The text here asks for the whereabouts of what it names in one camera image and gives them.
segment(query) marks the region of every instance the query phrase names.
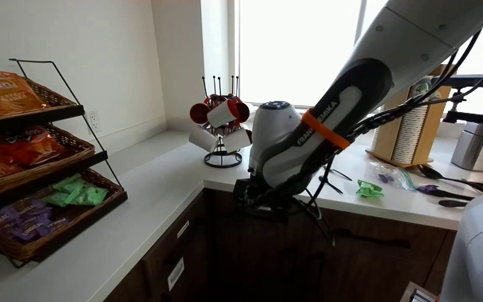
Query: white countertop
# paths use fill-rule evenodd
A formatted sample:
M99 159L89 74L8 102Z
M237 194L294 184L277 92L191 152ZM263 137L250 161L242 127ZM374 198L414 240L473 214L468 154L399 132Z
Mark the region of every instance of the white countertop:
M106 298L203 188L232 191L238 178L248 176L248 149L242 151L243 162L240 166L215 169L203 162L205 151L186 141L186 134L163 132L114 154L111 164L129 199L42 263L29 263L17 270L0 255L0 302ZM381 184L372 174L366 147L362 144L351 146L336 159L334 167L354 179L362 178ZM443 174L483 179L481 173L466 173L448 164L451 151L446 142L441 142L440 149L443 151L434 151L433 157L436 157L434 167ZM107 174L104 164L99 166L99 171ZM433 183L413 178L416 184ZM337 176L330 176L330 181L344 194L329 186L324 188L319 198L322 208L448 230L458 228L461 209L438 206L440 198L406 191L396 184L381 184L382 198L361 199L356 196L356 183ZM463 189L451 184L445 184L445 188Z

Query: white wall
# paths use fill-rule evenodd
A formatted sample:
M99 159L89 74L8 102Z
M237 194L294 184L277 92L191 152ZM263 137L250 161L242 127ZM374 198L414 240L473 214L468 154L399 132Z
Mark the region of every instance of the white wall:
M200 0L153 0L168 127L190 129L190 107L205 99Z
M8 57L55 60L111 152L164 129L151 0L0 0L0 68L17 70ZM67 95L52 68L27 67ZM81 119L62 126L87 136Z

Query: orange strap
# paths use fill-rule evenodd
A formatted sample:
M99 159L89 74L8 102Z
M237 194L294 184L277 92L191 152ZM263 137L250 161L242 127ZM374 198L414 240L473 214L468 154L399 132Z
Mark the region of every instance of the orange strap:
M330 141L334 146L346 149L349 146L349 141L337 134L336 131L329 129L325 124L322 124L317 117L312 115L310 109L304 114L302 120L312 127L315 132L324 136L327 141Z

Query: green object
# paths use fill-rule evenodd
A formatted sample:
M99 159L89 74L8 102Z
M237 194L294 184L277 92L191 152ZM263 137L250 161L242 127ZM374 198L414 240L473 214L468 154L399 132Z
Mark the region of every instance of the green object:
M381 198L382 194L382 188L364 181L364 179L357 179L359 189L356 191L361 198Z
M64 206L67 206L67 203L66 203L67 198L69 198L69 193L55 191L54 194L44 198L44 201L64 208Z
M72 193L72 191L74 191L74 186L79 184L81 181L84 181L84 179L81 178L81 174L72 174L71 178L66 178L66 179L52 184L52 188L57 189L57 191Z
M106 188L99 188L84 181L79 174L52 184L52 188L55 189L55 193L47 196L45 201L62 208L69 204L96 206L101 204L109 193Z
M101 204L104 199L106 199L106 196L107 196L107 189L104 189L104 188L97 188L97 186L89 186L87 189L86 189L86 199L89 201L89 203L92 203L92 204Z

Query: dark wooden cabinet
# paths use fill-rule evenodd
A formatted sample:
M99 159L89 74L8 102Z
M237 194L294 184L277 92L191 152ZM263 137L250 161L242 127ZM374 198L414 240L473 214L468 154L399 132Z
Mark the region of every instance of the dark wooden cabinet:
M409 282L428 285L433 266L450 253L446 230L324 211L336 246L327 250L319 300L399 300ZM428 288L438 292L443 282Z
M206 211L208 203L200 194L106 300L210 300L210 228Z
M304 214L242 214L205 189L107 300L399 300L409 282L438 293L455 231L324 209L334 245Z
M324 240L302 214L287 225L240 213L230 193L211 193L215 206L215 300L302 300L324 265Z
M151 288L146 287L146 266L139 261L123 282L111 292L106 302L148 302Z
M440 292L453 231L324 209L334 245L304 214L243 216L213 193L216 300L399 300L409 282Z

